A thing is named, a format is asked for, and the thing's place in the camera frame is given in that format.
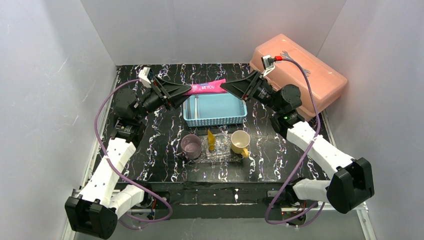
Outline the purple mug black rim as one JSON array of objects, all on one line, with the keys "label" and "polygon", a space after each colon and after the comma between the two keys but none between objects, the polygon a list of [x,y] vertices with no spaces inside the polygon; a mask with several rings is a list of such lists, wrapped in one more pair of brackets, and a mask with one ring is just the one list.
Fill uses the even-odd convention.
[{"label": "purple mug black rim", "polygon": [[197,159],[202,152],[202,141],[197,135],[188,134],[181,140],[181,149],[187,159]]}]

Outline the pink toothpaste tube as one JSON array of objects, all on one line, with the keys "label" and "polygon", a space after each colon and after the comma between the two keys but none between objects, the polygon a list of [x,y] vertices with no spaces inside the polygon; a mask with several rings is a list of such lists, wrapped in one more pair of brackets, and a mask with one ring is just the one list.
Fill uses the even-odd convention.
[{"label": "pink toothpaste tube", "polygon": [[184,95],[192,96],[192,95],[204,95],[204,94],[225,94],[227,91],[221,88],[221,84],[226,83],[227,80],[219,79],[206,83],[198,83],[192,84],[191,90],[189,90]]}]

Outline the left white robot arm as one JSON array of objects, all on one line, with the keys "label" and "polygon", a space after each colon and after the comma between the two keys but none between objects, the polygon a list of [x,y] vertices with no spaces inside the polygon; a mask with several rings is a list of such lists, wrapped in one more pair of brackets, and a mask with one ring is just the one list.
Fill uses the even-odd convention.
[{"label": "left white robot arm", "polygon": [[130,80],[117,86],[101,104],[100,111],[117,93],[115,101],[122,105],[123,112],[117,117],[107,146],[104,146],[99,134],[99,115],[95,116],[94,132],[104,155],[88,183],[76,197],[70,196],[64,205],[73,231],[103,240],[112,236],[120,218],[135,205],[141,204],[145,195],[156,198],[168,209],[166,216],[145,219],[145,223],[166,221],[174,213],[170,203],[146,186],[124,176],[122,171],[144,135],[144,117],[161,107],[175,109],[181,106],[188,99],[187,93],[192,87],[154,76],[148,83],[150,88],[139,97],[134,90],[127,87],[132,83]]}]

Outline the yellow toothpaste tube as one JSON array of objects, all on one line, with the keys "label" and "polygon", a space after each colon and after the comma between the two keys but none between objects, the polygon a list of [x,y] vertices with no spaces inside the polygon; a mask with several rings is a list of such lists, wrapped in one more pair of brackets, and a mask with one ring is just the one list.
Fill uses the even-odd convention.
[{"label": "yellow toothpaste tube", "polygon": [[207,131],[207,142],[208,142],[208,150],[214,151],[215,150],[216,138],[210,130]]}]

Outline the clear glass tray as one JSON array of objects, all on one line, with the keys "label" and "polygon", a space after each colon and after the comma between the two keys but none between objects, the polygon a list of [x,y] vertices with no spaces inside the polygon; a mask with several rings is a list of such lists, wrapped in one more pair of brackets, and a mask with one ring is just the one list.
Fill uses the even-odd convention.
[{"label": "clear glass tray", "polygon": [[236,154],[231,149],[232,134],[215,134],[214,150],[209,150],[208,137],[200,136],[201,154],[194,159],[195,163],[222,163],[222,162],[241,162],[244,158],[241,154]]}]

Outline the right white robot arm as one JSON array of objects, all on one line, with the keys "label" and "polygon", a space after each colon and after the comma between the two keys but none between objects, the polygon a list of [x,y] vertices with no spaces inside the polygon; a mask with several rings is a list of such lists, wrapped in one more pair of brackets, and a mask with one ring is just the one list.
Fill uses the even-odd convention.
[{"label": "right white robot arm", "polygon": [[263,75],[254,71],[249,76],[227,81],[221,88],[235,97],[248,101],[254,98],[271,108],[271,125],[276,133],[304,151],[327,174],[328,180],[293,179],[281,187],[269,203],[294,204],[302,201],[329,203],[346,214],[375,194],[371,163],[361,157],[355,159],[329,143],[313,129],[296,108],[302,104],[301,91],[288,84],[274,90]]}]

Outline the yellow mug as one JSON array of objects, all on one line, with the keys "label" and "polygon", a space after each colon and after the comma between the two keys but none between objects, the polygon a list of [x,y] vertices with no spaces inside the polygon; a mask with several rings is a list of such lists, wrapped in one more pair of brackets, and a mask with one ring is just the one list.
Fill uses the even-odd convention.
[{"label": "yellow mug", "polygon": [[242,155],[244,158],[249,157],[248,147],[250,145],[250,135],[244,130],[235,131],[230,138],[231,150],[238,155]]}]

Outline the blue plastic basket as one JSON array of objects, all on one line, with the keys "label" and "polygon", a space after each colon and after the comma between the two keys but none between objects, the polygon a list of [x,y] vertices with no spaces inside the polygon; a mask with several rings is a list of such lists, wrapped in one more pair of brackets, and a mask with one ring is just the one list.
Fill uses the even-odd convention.
[{"label": "blue plastic basket", "polygon": [[198,96],[198,119],[195,119],[195,95],[182,105],[183,118],[191,128],[242,124],[247,116],[246,103],[230,93]]}]

